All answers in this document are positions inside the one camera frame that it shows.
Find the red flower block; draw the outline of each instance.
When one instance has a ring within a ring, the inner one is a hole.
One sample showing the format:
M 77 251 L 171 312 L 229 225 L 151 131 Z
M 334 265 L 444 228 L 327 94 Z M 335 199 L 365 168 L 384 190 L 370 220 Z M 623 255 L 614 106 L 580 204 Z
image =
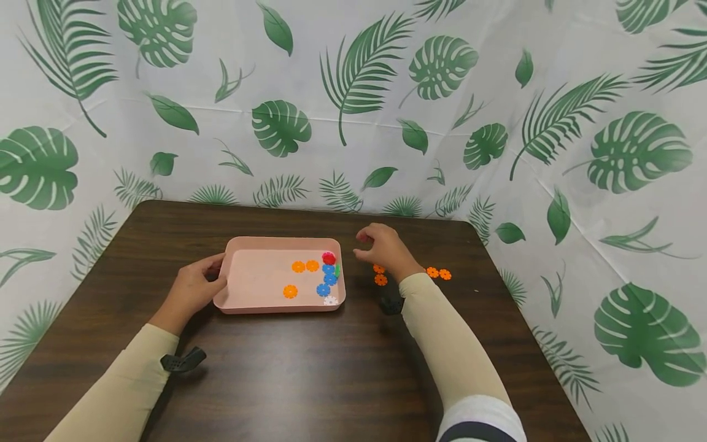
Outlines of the red flower block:
M 331 252 L 324 252 L 322 253 L 322 261 L 324 261 L 326 265 L 334 265 L 337 263 L 337 257 Z

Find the leaf print backdrop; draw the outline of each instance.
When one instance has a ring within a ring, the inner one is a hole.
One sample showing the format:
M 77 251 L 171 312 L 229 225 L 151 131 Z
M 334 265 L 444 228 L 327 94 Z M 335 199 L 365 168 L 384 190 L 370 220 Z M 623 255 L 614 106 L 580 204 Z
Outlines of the leaf print backdrop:
M 595 442 L 703 438 L 707 1 L 7 0 L 0 52 L 0 388 L 143 201 L 375 212 L 473 225 Z

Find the beige sleeve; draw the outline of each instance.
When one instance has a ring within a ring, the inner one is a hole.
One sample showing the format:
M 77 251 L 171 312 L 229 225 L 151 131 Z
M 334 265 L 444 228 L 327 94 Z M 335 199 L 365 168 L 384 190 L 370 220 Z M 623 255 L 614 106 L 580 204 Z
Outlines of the beige sleeve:
M 48 442 L 137 442 L 169 373 L 160 358 L 179 338 L 146 324 L 103 376 L 45 439 Z
M 400 283 L 402 317 L 425 356 L 445 411 L 472 395 L 496 397 L 510 405 L 489 356 L 467 323 L 425 273 Z

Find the wooden table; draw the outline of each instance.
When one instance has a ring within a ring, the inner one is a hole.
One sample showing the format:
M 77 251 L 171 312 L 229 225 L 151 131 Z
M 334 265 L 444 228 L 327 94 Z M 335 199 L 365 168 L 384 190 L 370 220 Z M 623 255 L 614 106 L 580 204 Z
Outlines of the wooden table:
M 202 311 L 181 346 L 208 358 L 170 379 L 144 440 L 433 440 L 440 400 L 429 372 L 400 317 L 381 315 L 372 269 L 351 252 L 372 221 L 396 228 L 421 264 L 452 271 L 440 285 L 496 365 L 529 440 L 589 441 L 468 224 L 175 202 L 143 203 L 128 218 L 0 396 L 0 440 L 42 440 L 150 318 L 177 270 L 239 235 L 336 238 L 346 302 L 333 313 Z

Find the plastic tray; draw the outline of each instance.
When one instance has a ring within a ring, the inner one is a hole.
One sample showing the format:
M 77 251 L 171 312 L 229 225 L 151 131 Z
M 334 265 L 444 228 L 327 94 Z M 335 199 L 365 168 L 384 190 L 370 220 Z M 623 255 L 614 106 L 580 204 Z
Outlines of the plastic tray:
M 324 284 L 325 252 L 336 257 L 339 278 L 328 286 L 328 296 L 320 296 L 317 286 Z M 311 260 L 318 263 L 316 271 L 293 270 L 294 262 L 306 265 Z M 228 284 L 216 295 L 214 304 L 228 314 L 332 311 L 346 298 L 341 246 L 331 238 L 238 236 L 226 246 L 221 274 L 226 272 Z M 289 285 L 297 288 L 293 298 L 284 295 Z

